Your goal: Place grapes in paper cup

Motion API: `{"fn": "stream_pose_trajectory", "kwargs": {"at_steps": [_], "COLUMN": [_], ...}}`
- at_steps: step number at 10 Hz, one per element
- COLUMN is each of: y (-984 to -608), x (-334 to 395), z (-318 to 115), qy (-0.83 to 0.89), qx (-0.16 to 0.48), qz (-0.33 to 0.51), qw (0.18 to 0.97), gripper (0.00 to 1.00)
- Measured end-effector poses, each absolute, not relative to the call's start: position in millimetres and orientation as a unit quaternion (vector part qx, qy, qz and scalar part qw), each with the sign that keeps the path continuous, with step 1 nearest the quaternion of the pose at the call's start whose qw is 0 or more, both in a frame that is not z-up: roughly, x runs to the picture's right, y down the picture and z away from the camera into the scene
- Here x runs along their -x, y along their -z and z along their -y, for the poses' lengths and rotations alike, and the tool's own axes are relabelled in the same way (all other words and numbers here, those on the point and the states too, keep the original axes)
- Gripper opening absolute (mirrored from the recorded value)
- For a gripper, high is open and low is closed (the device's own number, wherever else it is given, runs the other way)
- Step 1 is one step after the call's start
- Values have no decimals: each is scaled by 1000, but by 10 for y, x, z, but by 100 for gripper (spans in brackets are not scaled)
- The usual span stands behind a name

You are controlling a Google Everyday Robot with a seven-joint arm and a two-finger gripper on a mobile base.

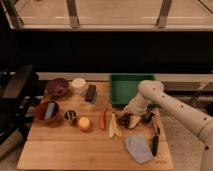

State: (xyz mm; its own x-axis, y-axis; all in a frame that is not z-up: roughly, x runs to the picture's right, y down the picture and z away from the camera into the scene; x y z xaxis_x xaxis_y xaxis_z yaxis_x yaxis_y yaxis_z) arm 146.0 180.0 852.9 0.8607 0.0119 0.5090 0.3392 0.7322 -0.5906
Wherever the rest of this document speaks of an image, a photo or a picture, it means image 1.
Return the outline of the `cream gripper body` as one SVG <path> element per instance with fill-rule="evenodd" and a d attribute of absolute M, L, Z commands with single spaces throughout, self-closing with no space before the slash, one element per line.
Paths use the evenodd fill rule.
<path fill-rule="evenodd" d="M 126 106 L 128 106 L 130 114 L 142 116 L 147 111 L 147 105 L 147 100 L 140 93 L 137 93 Z"/>

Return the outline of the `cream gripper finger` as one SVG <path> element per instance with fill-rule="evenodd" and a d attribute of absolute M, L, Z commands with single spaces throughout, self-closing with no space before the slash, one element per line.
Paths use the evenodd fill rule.
<path fill-rule="evenodd" d="M 128 111 L 128 106 L 125 106 L 125 107 L 123 108 L 122 112 L 121 112 L 121 116 L 124 116 L 124 115 L 126 115 L 126 114 L 128 114 L 128 113 L 129 113 L 129 111 Z"/>
<path fill-rule="evenodd" d="M 129 129 L 133 129 L 137 126 L 137 124 L 140 122 L 141 120 L 141 117 L 140 116 L 137 116 L 137 115 L 131 115 L 130 116 L 130 123 L 129 123 L 129 126 L 128 128 Z"/>

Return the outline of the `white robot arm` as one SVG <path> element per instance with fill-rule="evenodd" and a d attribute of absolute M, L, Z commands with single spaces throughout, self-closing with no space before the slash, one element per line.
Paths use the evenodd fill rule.
<path fill-rule="evenodd" d="M 213 171 L 213 117 L 167 95 L 163 83 L 156 80 L 141 81 L 123 112 L 142 116 L 151 102 L 169 112 L 204 143 L 200 171 Z"/>

